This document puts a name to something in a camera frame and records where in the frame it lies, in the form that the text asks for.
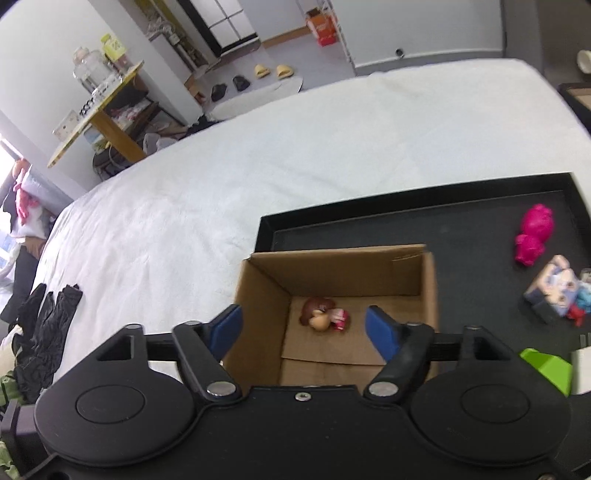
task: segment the blue toy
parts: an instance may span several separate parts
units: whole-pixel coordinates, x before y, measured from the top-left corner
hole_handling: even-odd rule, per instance
[[[577,307],[584,310],[585,313],[591,313],[591,290],[587,283],[580,283],[575,303],[577,304]]]

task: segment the magenta plastic pig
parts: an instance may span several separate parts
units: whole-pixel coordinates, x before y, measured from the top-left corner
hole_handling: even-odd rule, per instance
[[[554,231],[552,210],[538,203],[530,208],[521,221],[521,233],[536,237],[543,244]]]
[[[517,235],[515,246],[517,247],[515,260],[523,263],[526,267],[531,267],[545,250],[544,244],[531,235]]]
[[[527,211],[521,221],[521,234],[515,237],[515,260],[530,267],[544,253],[544,242],[554,231],[552,210],[541,203]]]

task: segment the toy figure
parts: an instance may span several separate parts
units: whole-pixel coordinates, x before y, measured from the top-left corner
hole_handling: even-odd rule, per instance
[[[526,267],[531,267],[545,250],[544,244],[538,238],[523,234],[515,237],[515,246],[517,247],[515,260]]]
[[[547,311],[540,306],[547,304],[564,317],[574,303],[578,290],[579,279],[569,268],[569,261],[562,255],[555,255],[535,278],[524,297],[540,315],[545,315]]]
[[[591,313],[591,286],[588,283],[581,282],[579,292],[577,293],[577,307],[584,310],[585,313]]]
[[[319,310],[320,313],[324,313],[336,306],[335,301],[332,299],[325,299],[322,297],[311,297],[306,300],[304,306],[301,308],[300,323],[302,325],[308,325],[310,319],[314,316],[313,312]]]
[[[311,297],[301,308],[300,323],[310,325],[319,332],[324,332],[329,327],[343,331],[349,322],[349,312],[335,307],[332,299]]]
[[[343,309],[330,309],[326,312],[313,310],[309,325],[318,332],[324,332],[329,327],[343,331],[347,327],[349,312]]]
[[[515,260],[530,267],[544,253],[544,243],[554,230],[552,210],[538,203],[521,221],[521,234],[515,237]]]
[[[569,311],[566,314],[566,317],[574,321],[575,326],[582,327],[583,321],[585,319],[585,311],[579,308],[579,306],[576,303],[573,303],[570,306]]]

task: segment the pink cloth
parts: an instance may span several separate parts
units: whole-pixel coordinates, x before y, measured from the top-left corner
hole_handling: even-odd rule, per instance
[[[17,183],[14,186],[14,191],[17,193],[15,204],[18,220],[21,225],[25,225],[29,218],[29,207],[36,207],[39,205],[39,202],[22,189],[22,183]]]

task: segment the red box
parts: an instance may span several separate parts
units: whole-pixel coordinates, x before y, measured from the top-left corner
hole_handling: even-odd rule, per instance
[[[331,45],[338,40],[332,18],[317,8],[306,12],[306,24],[321,47]]]

